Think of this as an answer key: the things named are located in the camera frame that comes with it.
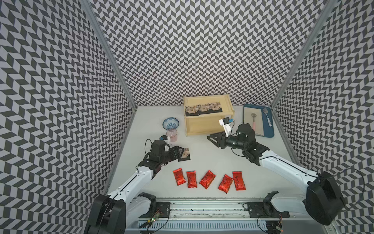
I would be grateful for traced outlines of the black floral tea bag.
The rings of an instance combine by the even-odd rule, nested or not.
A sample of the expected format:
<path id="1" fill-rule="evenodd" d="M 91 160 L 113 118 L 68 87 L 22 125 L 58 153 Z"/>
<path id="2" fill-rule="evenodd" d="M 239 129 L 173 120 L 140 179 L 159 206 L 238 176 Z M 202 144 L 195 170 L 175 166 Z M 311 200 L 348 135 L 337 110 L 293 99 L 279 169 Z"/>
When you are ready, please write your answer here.
<path id="1" fill-rule="evenodd" d="M 188 161 L 191 159 L 189 148 L 185 148 L 182 155 L 178 158 L 178 161 Z"/>
<path id="2" fill-rule="evenodd" d="M 212 113 L 218 113 L 218 112 L 222 112 L 222 105 L 220 102 L 212 102 L 209 104 L 209 110 L 212 112 Z"/>
<path id="3" fill-rule="evenodd" d="M 199 115 L 209 114 L 210 105 L 208 105 L 208 104 L 197 105 L 197 109 L 198 109 L 198 114 Z"/>
<path id="4" fill-rule="evenodd" d="M 199 111 L 199 109 L 196 106 L 186 106 L 185 107 L 185 115 L 186 115 L 186 117 L 198 116 L 199 115 L 198 111 Z"/>

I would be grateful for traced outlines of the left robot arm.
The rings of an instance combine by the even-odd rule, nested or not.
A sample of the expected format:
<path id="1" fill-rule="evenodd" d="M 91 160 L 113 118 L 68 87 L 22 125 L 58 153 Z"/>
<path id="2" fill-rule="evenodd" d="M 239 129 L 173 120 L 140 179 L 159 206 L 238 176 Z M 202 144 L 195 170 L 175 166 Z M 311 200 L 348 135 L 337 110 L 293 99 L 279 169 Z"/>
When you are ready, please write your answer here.
<path id="1" fill-rule="evenodd" d="M 156 197 L 141 190 L 154 179 L 162 166 L 181 158 L 184 151 L 180 146 L 170 147 L 162 139 L 155 140 L 126 182 L 108 195 L 95 198 L 83 232 L 123 234 L 139 217 L 155 214 Z"/>

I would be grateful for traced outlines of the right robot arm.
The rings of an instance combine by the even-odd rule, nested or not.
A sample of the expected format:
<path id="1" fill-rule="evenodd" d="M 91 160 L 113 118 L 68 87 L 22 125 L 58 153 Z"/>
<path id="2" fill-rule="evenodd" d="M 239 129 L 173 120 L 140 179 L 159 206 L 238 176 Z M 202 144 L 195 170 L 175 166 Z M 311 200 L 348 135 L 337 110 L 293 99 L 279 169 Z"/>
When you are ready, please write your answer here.
<path id="1" fill-rule="evenodd" d="M 207 139 L 216 147 L 240 149 L 251 163 L 267 168 L 300 188 L 301 194 L 281 195 L 273 192 L 270 204 L 279 212 L 309 215 L 316 222 L 330 225 L 345 206 L 341 190 L 328 172 L 317 173 L 283 159 L 268 147 L 258 143 L 249 124 L 238 126 L 231 135 L 231 125 L 223 125 L 224 132 L 211 134 Z"/>

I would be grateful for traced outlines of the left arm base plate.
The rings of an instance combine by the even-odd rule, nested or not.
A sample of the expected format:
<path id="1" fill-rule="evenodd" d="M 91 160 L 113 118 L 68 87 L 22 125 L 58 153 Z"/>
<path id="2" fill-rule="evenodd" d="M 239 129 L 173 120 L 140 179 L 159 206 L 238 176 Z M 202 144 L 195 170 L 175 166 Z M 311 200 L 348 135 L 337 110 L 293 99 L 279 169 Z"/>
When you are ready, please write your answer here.
<path id="1" fill-rule="evenodd" d="M 168 218 L 170 214 L 170 202 L 142 201 L 136 202 L 135 206 L 128 211 L 128 217 L 151 218 L 157 212 L 161 213 L 159 218 Z"/>

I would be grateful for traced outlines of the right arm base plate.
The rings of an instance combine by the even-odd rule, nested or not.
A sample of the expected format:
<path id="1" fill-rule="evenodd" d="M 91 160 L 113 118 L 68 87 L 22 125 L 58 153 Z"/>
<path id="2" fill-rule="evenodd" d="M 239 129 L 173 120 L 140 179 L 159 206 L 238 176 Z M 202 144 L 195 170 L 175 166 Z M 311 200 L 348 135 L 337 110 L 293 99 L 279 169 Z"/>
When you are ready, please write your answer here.
<path id="1" fill-rule="evenodd" d="M 269 202 L 246 203 L 251 218 L 290 218 L 289 212 L 279 212 Z"/>

